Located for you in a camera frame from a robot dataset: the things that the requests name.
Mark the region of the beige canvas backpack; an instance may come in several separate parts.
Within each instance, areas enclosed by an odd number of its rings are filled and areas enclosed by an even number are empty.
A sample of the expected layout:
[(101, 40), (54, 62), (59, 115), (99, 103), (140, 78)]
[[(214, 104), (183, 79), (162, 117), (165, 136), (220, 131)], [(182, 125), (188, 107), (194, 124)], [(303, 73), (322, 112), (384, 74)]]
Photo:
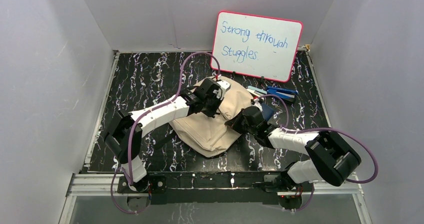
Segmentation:
[(225, 125), (225, 122), (249, 107), (253, 99), (240, 83), (227, 77), (221, 79), (227, 81), (231, 87), (214, 118), (197, 113), (169, 123), (184, 143), (207, 158), (225, 152), (241, 136)]

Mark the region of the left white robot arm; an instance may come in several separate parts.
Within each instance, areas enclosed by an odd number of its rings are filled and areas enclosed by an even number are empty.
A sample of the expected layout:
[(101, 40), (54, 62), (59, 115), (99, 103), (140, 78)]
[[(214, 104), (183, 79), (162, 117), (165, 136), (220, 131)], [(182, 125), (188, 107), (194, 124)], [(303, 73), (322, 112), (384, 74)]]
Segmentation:
[(115, 113), (101, 138), (121, 165), (127, 183), (137, 192), (149, 187), (147, 171), (139, 157), (146, 134), (192, 114), (203, 113), (213, 118), (230, 88), (225, 80), (206, 78), (199, 86), (179, 88), (172, 98), (152, 107)]

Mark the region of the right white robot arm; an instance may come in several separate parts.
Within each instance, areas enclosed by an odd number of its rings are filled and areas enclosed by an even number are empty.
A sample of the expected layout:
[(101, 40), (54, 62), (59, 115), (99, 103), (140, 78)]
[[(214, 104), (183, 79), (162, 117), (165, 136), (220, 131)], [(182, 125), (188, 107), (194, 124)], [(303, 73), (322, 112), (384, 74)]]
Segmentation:
[(324, 180), (340, 186), (361, 164), (359, 154), (329, 128), (304, 132), (279, 127), (263, 118), (258, 107), (242, 109), (226, 126), (239, 134), (251, 134), (261, 145), (272, 149), (286, 149), (305, 154), (306, 161), (290, 163), (280, 175), (264, 181), (263, 187), (295, 191), (302, 183)]

